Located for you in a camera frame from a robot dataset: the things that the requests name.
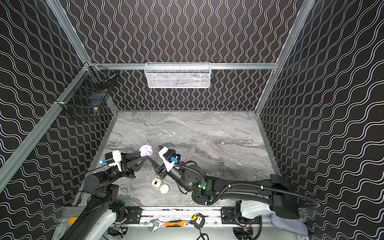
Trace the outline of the purple earbud charging case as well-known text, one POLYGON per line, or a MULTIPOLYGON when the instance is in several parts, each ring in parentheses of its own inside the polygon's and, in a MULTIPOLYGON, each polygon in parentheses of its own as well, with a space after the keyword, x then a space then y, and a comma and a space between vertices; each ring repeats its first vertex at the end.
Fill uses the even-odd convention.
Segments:
POLYGON ((150 145, 143 145, 140 147, 140 156, 141 157, 151 157, 153 155, 153 148, 150 145))

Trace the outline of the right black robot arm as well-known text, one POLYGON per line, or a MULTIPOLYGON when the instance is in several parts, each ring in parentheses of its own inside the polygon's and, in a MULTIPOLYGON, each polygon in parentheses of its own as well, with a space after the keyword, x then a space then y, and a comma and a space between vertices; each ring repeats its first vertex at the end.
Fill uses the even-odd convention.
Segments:
POLYGON ((241 203, 258 202, 267 206, 270 212, 289 220, 300 218, 299 209, 316 209, 321 206, 316 199, 298 194, 281 176, 271 174, 268 179, 259 181, 235 181, 208 176, 195 162, 181 160, 175 150, 160 146, 159 165, 149 152, 154 171, 161 178, 171 177, 183 194, 191 194, 194 203, 212 206, 219 200, 234 199, 241 203))

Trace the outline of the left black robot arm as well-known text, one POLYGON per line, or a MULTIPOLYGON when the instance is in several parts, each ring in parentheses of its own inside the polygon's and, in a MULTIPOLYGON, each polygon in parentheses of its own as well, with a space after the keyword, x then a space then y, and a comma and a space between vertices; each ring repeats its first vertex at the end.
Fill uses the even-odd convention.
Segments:
POLYGON ((126 207, 125 202, 118 199, 119 186, 115 181, 135 178, 135 172, 151 158, 140 153, 121 154, 121 157, 120 167, 110 167, 85 178, 83 192, 90 197, 78 218, 59 237, 60 240, 99 240, 114 225, 140 223, 143 210, 126 207))

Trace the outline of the cream earbud charging case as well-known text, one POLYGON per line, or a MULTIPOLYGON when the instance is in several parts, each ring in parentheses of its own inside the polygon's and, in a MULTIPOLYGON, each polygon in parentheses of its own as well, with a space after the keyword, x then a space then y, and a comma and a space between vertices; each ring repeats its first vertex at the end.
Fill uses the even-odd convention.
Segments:
POLYGON ((152 180, 152 186, 159 188, 162 185, 162 180, 159 178, 154 178, 152 180))

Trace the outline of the silver combination wrench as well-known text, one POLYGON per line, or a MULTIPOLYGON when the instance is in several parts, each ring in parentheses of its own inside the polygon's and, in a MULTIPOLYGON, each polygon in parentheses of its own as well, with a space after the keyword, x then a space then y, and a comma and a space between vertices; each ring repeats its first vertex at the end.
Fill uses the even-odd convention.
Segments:
POLYGON ((224 158, 221 158, 221 160, 220 160, 220 178, 223 178, 223 175, 224 175, 224 162, 225 162, 225 160, 224 160, 224 158))

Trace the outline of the yellow black tape measure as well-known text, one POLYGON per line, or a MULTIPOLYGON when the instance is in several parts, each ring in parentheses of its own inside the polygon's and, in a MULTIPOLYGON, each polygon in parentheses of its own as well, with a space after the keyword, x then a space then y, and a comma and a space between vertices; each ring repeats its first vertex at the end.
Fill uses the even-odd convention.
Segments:
POLYGON ((192 219, 190 220, 190 224, 198 230, 201 230, 203 228, 205 222, 205 216, 200 213, 193 215, 192 219))

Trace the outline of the yellow label sticker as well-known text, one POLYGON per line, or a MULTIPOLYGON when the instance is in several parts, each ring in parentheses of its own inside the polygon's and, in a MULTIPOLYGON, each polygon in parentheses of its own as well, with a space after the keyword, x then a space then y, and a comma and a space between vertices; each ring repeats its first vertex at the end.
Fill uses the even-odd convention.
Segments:
POLYGON ((78 217, 71 217, 68 224, 73 225, 77 219, 78 217))

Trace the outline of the grey cloth pad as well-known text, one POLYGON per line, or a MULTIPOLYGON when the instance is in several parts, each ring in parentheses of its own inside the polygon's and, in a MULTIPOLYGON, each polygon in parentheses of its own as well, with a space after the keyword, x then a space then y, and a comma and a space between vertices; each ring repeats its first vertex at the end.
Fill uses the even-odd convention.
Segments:
POLYGON ((300 220, 290 220, 278 217, 276 214, 271 215, 272 225, 275 228, 284 230, 295 235, 306 237, 308 235, 308 228, 300 220))

